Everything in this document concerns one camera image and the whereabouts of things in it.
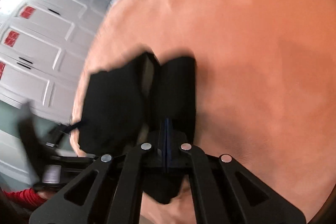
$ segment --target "cabinet handle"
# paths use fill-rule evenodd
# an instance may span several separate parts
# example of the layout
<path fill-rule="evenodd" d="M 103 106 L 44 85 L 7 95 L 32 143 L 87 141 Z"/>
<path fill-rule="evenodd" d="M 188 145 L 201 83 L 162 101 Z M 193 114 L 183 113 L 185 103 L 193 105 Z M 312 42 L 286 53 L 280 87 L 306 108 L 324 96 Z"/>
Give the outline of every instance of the cabinet handle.
<path fill-rule="evenodd" d="M 22 58 L 22 57 L 19 57 L 19 59 L 21 59 L 21 60 L 23 60 L 23 61 L 25 61 L 25 62 L 27 62 L 27 63 L 29 63 L 29 64 L 32 64 L 32 65 L 33 65 L 33 62 L 31 62 L 31 61 L 28 61 L 27 59 L 24 59 L 24 58 Z"/>
<path fill-rule="evenodd" d="M 31 69 L 30 67 L 28 67 L 28 66 L 26 66 L 26 65 L 23 65 L 23 64 L 21 64 L 21 63 L 19 63 L 19 62 L 16 62 L 16 63 L 17 63 L 18 65 L 20 65 L 20 66 L 26 68 L 26 69 Z"/>
<path fill-rule="evenodd" d="M 58 12 L 56 12 L 56 11 L 54 11 L 54 10 L 51 10 L 51 9 L 48 9 L 50 12 L 53 12 L 54 14 L 57 14 L 57 15 L 59 15 L 59 16 L 61 16 L 61 14 L 60 13 L 58 13 Z"/>

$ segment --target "red sticker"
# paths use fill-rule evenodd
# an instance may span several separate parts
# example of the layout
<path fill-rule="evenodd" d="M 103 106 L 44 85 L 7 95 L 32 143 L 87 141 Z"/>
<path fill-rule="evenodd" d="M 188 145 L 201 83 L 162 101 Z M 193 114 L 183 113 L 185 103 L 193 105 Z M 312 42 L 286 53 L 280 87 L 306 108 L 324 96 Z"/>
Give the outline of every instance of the red sticker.
<path fill-rule="evenodd" d="M 10 47 L 13 47 L 17 38 L 19 37 L 19 33 L 17 32 L 14 32 L 14 31 L 10 31 L 8 36 L 6 37 L 6 40 L 5 40 L 5 45 L 7 46 L 10 46 Z"/>
<path fill-rule="evenodd" d="M 6 64 L 3 62 L 0 62 L 0 79 L 2 77 L 3 70 L 5 69 Z"/>
<path fill-rule="evenodd" d="M 27 6 L 27 7 L 23 10 L 23 12 L 20 14 L 20 16 L 23 17 L 23 18 L 28 19 L 28 18 L 30 18 L 31 14 L 32 14 L 34 11 L 35 11 L 35 8 L 30 7 L 30 6 Z"/>

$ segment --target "white cabinet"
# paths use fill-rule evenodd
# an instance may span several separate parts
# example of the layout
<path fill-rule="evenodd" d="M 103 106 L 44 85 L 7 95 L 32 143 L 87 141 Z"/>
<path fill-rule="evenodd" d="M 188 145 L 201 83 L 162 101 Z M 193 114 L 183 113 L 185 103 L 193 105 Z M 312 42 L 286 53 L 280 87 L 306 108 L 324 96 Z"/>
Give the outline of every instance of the white cabinet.
<path fill-rule="evenodd" d="M 0 0 L 0 100 L 69 121 L 84 61 L 110 0 Z"/>

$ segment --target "black device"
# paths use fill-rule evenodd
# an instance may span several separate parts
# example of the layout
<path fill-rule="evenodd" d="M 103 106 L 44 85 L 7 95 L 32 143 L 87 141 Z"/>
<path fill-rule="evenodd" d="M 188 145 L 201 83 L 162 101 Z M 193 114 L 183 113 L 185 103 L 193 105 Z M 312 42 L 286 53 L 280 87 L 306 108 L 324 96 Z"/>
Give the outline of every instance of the black device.
<path fill-rule="evenodd" d="M 149 133 L 147 143 L 126 155 L 70 159 L 52 151 L 67 135 L 65 128 L 51 131 L 46 145 L 40 144 L 29 108 L 24 113 L 19 132 L 40 179 L 35 186 L 59 190 L 32 213 L 30 224 L 138 223 L 143 179 L 162 173 L 189 177 L 197 224 L 306 223 L 298 208 L 233 157 L 210 156 L 186 143 L 185 134 L 175 131 L 170 119 L 162 121 L 159 131 Z M 46 181 L 48 172 L 50 181 Z"/>

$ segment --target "silver rivet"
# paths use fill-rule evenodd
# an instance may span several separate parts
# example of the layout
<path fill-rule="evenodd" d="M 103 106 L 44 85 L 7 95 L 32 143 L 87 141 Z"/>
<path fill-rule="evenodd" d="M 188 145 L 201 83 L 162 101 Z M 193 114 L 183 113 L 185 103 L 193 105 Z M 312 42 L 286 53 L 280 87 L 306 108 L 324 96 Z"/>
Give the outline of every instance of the silver rivet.
<path fill-rule="evenodd" d="M 191 149 L 191 144 L 189 144 L 189 143 L 183 143 L 183 144 L 181 144 L 181 149 L 182 150 L 190 150 Z"/>
<path fill-rule="evenodd" d="M 141 145 L 141 149 L 143 150 L 150 150 L 152 148 L 152 145 L 150 143 L 143 143 Z"/>
<path fill-rule="evenodd" d="M 100 159 L 101 159 L 101 161 L 103 161 L 103 162 L 109 162 L 110 160 L 112 160 L 112 156 L 109 155 L 109 154 L 105 154 L 105 155 L 103 155 Z"/>
<path fill-rule="evenodd" d="M 228 154 L 224 154 L 224 155 L 221 155 L 220 160 L 222 162 L 228 163 L 228 162 L 232 161 L 232 157 L 230 155 L 228 155 Z"/>

